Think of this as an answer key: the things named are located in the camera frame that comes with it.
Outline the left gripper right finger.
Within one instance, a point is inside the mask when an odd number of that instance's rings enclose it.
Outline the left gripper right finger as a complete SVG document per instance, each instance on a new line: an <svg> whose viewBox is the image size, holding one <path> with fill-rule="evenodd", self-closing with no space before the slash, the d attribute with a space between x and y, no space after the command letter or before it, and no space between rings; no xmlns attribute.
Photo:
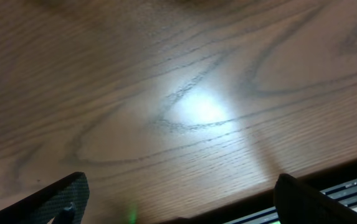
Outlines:
<svg viewBox="0 0 357 224"><path fill-rule="evenodd" d="M289 174L280 174L274 205L281 224L357 224L357 212Z"/></svg>

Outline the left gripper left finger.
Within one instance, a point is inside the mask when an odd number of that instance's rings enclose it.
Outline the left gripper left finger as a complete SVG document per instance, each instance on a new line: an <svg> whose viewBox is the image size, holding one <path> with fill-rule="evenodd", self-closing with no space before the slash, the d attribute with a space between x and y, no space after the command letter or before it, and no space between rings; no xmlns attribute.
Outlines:
<svg viewBox="0 0 357 224"><path fill-rule="evenodd" d="M80 224L89 195L86 175L74 172L0 210L0 224Z"/></svg>

